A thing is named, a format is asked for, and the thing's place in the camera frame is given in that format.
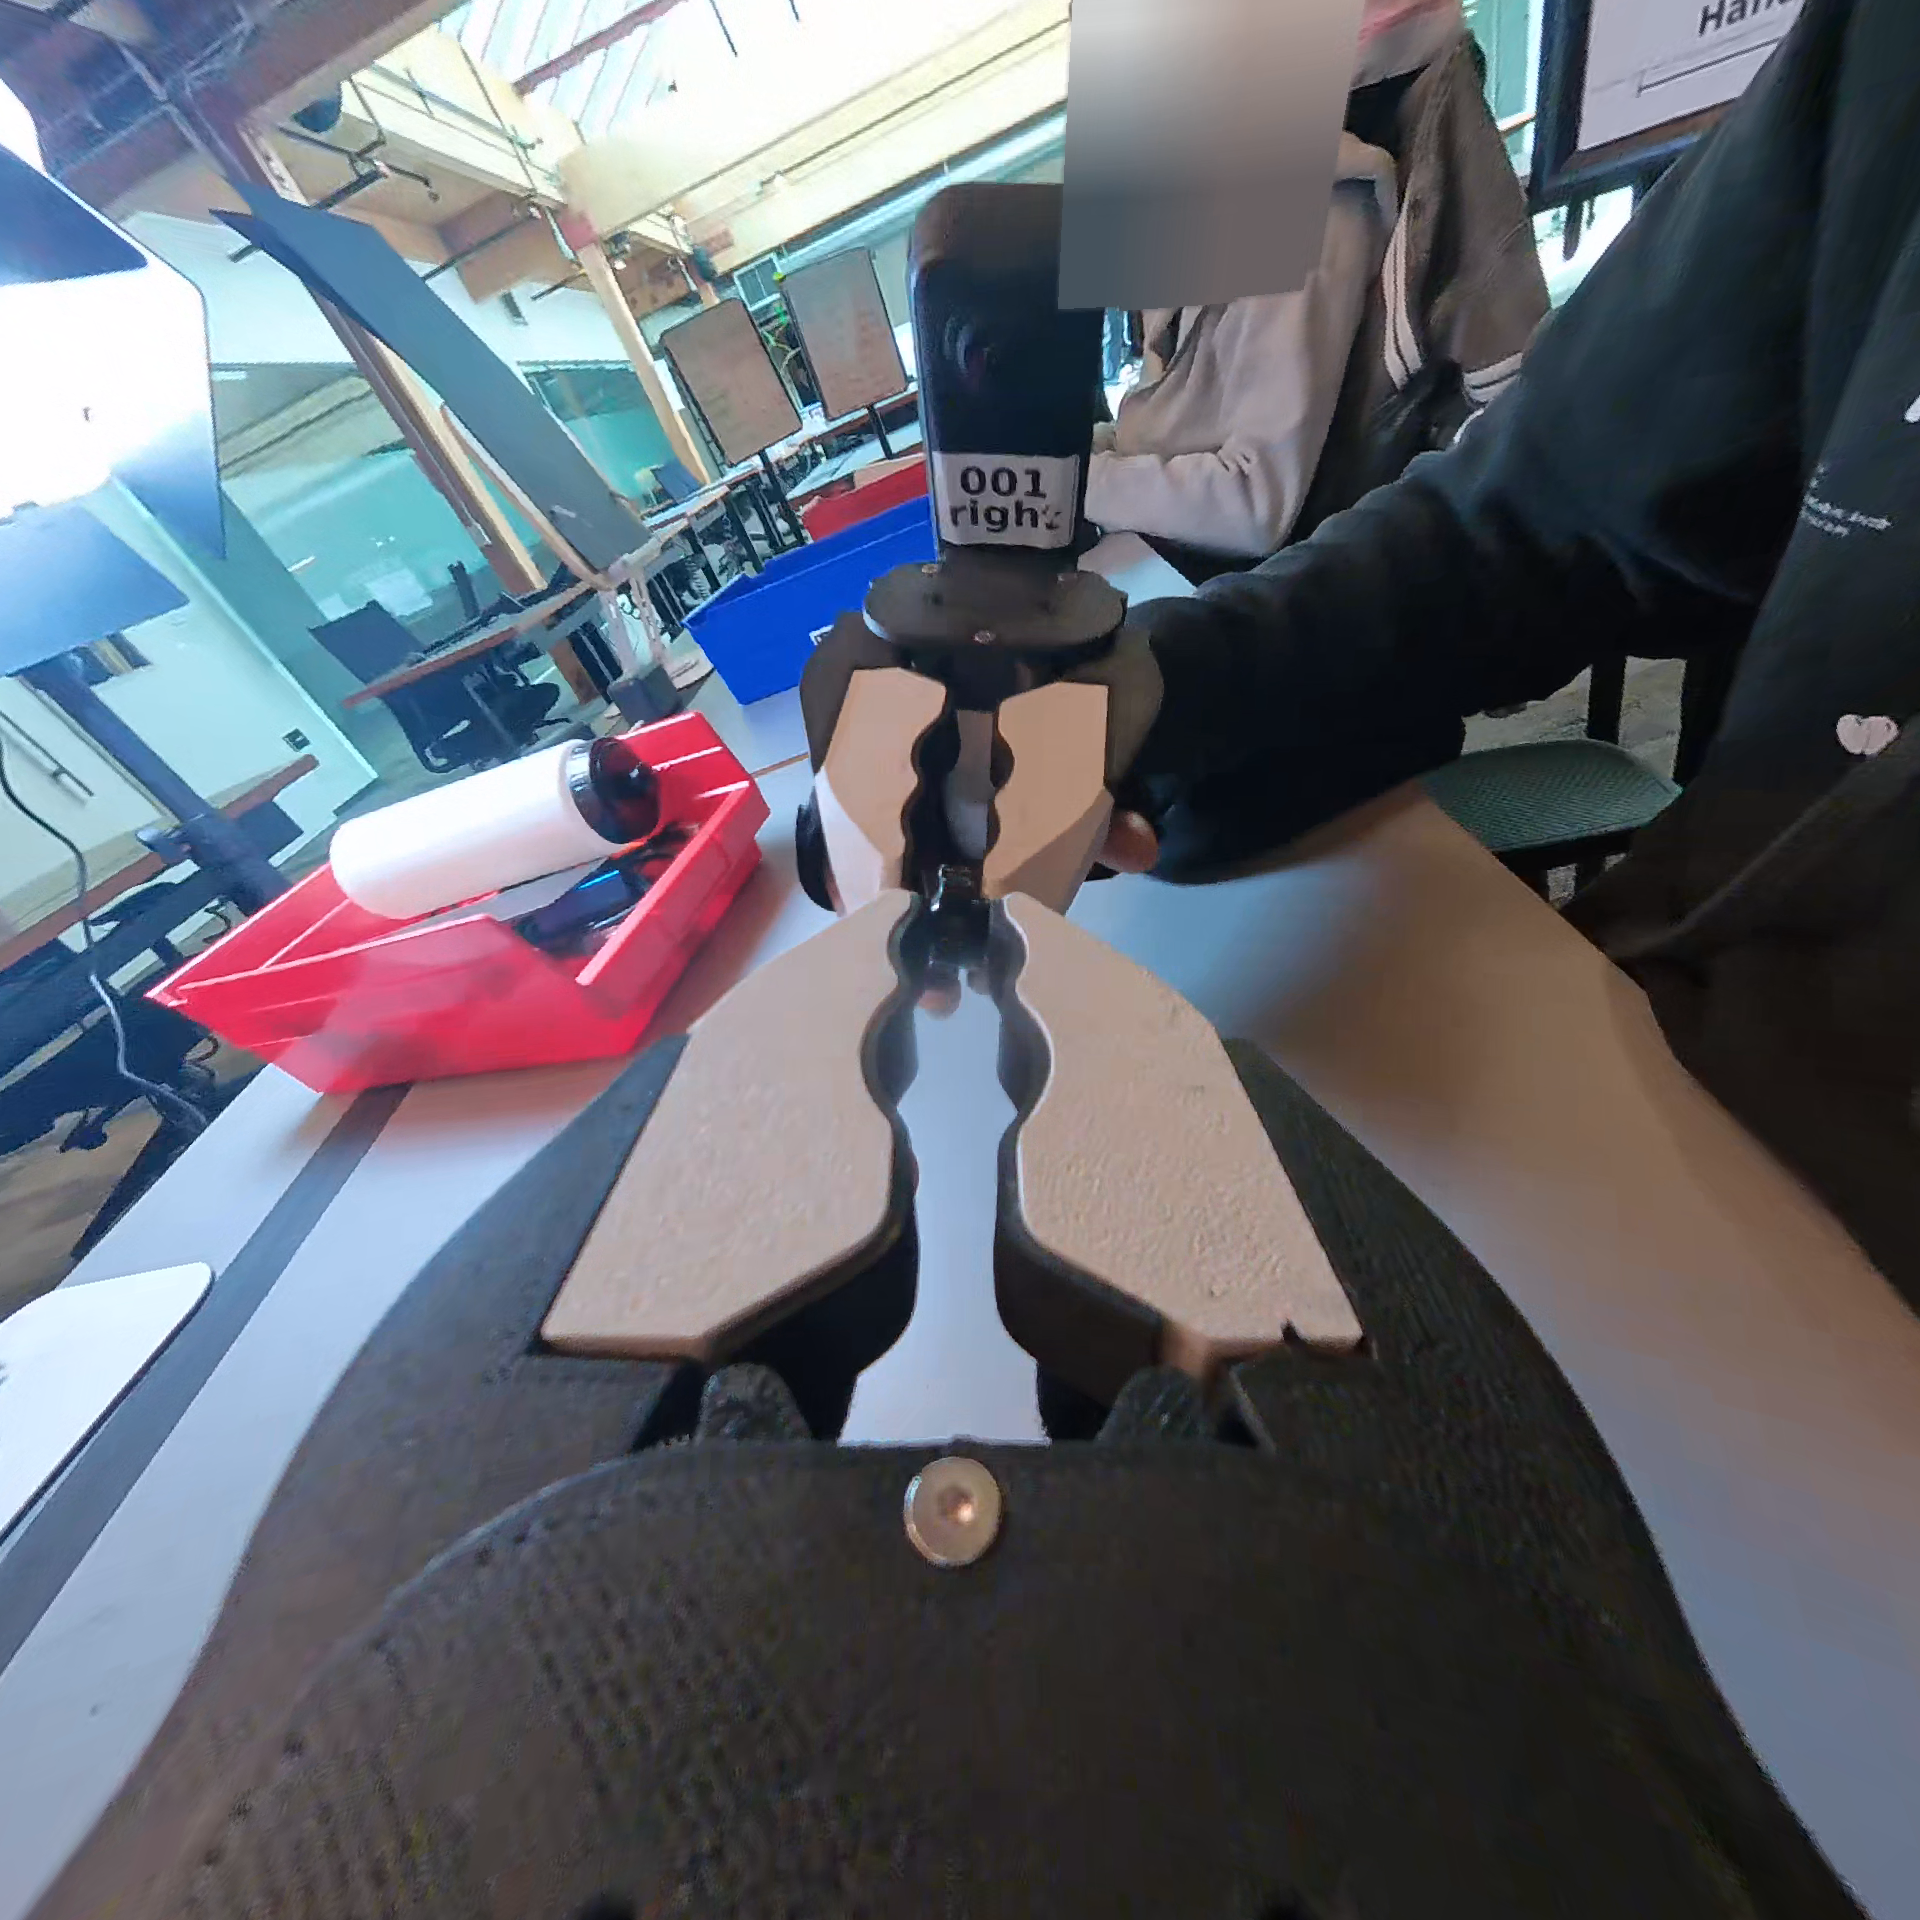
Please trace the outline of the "black office chair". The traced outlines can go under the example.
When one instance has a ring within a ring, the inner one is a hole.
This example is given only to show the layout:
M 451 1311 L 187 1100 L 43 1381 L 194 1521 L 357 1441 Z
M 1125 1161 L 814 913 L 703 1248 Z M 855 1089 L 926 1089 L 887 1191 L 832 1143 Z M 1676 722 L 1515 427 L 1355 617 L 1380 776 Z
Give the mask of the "black office chair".
M 510 762 L 559 724 L 565 685 L 532 680 L 523 667 L 532 649 L 519 640 L 468 657 L 460 642 L 419 644 L 379 603 L 322 620 L 309 634 L 352 682 L 342 709 L 381 709 L 432 776 Z

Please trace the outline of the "white bottle black cap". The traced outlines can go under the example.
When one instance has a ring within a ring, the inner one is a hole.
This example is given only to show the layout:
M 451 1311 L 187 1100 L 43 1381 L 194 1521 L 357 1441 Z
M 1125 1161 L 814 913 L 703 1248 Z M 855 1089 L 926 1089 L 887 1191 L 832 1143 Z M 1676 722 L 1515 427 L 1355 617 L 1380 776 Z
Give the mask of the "white bottle black cap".
M 415 921 L 597 869 L 660 818 L 652 762 L 623 738 L 574 738 L 340 824 L 327 867 L 352 906 Z

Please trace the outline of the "wooden board stand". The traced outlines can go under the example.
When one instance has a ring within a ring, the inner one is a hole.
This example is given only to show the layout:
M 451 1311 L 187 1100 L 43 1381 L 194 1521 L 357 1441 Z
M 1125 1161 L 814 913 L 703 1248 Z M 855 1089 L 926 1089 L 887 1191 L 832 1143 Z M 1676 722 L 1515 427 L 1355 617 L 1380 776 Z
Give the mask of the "wooden board stand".
M 703 648 L 687 635 L 680 616 L 662 616 L 653 585 L 660 568 L 677 561 L 683 525 L 646 536 L 612 562 L 595 565 L 570 552 L 566 568 L 597 603 L 597 632 L 612 663 L 612 688 L 638 688 L 664 676 L 677 692 L 693 692 L 712 674 Z

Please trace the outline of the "dark green chair seat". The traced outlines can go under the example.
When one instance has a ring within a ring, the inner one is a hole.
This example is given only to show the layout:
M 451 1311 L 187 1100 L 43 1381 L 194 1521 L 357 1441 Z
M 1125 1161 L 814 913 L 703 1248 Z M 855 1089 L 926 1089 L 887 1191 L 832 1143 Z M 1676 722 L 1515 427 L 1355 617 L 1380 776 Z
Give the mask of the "dark green chair seat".
M 1679 797 L 1632 752 L 1586 736 L 1467 752 L 1419 787 L 1491 853 L 1558 864 L 1621 850 Z

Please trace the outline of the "small black item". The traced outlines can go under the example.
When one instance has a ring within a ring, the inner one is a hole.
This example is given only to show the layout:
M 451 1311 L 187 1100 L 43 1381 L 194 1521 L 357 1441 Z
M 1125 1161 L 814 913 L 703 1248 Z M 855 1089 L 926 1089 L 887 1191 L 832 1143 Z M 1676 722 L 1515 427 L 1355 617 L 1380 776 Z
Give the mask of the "small black item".
M 932 1019 L 958 1013 L 970 992 L 988 992 L 991 913 L 978 867 L 947 861 L 931 882 L 917 921 L 919 1009 Z

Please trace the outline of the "rolling whiteboard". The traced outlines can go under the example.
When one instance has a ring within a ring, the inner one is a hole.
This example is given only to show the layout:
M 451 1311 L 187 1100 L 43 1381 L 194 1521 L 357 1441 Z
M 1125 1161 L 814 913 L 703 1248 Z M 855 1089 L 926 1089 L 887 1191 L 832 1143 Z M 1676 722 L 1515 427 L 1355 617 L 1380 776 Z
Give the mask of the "rolling whiteboard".
M 756 461 L 803 433 L 800 408 L 740 299 L 703 306 L 668 328 L 658 346 L 727 466 Z
M 914 375 L 867 248 L 803 263 L 781 275 L 779 290 L 827 424 L 912 394 Z

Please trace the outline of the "black light stand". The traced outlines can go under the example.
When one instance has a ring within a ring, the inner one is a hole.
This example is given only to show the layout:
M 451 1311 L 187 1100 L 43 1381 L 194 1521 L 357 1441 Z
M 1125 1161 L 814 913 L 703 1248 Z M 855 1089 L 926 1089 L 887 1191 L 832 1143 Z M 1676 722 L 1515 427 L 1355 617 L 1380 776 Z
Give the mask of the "black light stand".
M 226 897 L 245 913 L 258 913 L 287 892 L 275 864 L 85 683 L 69 657 L 32 663 L 14 680 L 60 709 L 98 752 L 173 816 L 194 864 L 223 881 Z

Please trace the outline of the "studio light panel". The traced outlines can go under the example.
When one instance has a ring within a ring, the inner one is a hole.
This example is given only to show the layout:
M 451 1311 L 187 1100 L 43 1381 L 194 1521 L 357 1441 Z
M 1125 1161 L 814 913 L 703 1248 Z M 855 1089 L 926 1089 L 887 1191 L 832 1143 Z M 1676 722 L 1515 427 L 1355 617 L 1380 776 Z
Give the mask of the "studio light panel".
M 60 183 L 3 91 L 3 673 L 168 616 L 186 594 L 98 515 L 122 490 L 226 552 L 202 290 Z

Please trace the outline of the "black-framed white sign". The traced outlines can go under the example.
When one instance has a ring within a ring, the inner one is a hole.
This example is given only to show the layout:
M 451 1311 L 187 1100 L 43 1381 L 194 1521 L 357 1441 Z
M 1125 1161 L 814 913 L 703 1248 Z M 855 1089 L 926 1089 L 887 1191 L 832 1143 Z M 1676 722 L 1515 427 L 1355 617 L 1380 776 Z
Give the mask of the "black-framed white sign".
M 1543 2 L 1526 203 L 1654 178 L 1760 74 L 1798 2 Z

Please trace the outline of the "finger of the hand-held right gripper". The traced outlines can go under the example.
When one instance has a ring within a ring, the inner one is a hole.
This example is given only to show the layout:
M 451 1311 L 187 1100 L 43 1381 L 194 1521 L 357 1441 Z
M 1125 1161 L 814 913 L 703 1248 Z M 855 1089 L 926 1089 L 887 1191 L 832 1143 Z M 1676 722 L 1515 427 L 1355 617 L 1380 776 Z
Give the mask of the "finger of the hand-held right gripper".
M 980 895 L 1029 897 L 1062 915 L 1114 818 L 1108 691 L 1031 688 L 997 709 L 1006 780 L 995 788 Z
M 948 691 L 908 667 L 860 667 L 819 771 L 827 892 L 839 917 L 879 897 L 927 897 L 948 853 L 941 776 L 926 771 Z

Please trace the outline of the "blue plastic bin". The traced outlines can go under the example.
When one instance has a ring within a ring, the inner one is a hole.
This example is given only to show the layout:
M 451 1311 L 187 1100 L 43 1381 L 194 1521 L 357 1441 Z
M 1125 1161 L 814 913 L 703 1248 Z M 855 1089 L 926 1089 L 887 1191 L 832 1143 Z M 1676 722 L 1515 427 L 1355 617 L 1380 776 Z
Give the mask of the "blue plastic bin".
M 800 683 L 815 637 L 860 610 L 877 577 L 931 562 L 935 549 L 927 498 L 902 498 L 736 579 L 687 616 L 687 634 L 740 706 L 776 697 Z

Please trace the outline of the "red plastic bin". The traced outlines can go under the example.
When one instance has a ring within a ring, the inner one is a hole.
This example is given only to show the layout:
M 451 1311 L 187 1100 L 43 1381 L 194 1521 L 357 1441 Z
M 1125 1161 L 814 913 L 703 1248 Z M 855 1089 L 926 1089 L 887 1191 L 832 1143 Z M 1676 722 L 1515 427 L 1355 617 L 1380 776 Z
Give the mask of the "red plastic bin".
M 698 712 L 615 733 L 660 787 L 653 869 L 600 935 L 532 939 L 506 895 L 381 920 L 334 869 L 300 877 L 147 996 L 318 1092 L 575 1066 L 638 1047 L 760 864 L 770 810 Z
M 812 541 L 822 541 L 884 513 L 923 500 L 927 471 L 920 450 L 896 456 L 830 480 L 800 507 Z

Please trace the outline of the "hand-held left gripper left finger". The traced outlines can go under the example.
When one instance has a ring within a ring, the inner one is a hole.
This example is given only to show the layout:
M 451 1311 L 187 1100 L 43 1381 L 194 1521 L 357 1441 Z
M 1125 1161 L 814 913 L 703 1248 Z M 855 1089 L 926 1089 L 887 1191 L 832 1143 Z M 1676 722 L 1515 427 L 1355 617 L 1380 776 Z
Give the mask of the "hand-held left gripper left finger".
M 723 1359 L 912 1218 L 906 890 L 746 973 L 678 1061 L 542 1324 L 559 1353 Z

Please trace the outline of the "black flag panel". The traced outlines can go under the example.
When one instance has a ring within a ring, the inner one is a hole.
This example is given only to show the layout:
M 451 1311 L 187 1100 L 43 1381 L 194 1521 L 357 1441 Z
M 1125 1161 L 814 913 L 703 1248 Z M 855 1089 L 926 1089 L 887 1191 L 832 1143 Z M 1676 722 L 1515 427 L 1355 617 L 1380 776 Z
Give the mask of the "black flag panel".
M 372 226 L 242 186 L 226 224 L 379 339 L 466 427 L 589 570 L 638 554 L 648 532 L 544 401 Z

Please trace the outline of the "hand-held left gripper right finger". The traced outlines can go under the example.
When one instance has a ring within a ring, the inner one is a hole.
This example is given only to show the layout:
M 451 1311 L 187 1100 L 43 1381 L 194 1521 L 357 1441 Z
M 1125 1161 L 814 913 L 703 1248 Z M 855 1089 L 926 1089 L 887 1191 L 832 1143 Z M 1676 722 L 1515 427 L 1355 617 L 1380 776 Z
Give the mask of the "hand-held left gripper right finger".
M 995 1288 L 1052 1373 L 1221 1373 L 1352 1353 L 1349 1292 L 1228 1045 L 1186 996 L 1029 897 L 995 906 Z

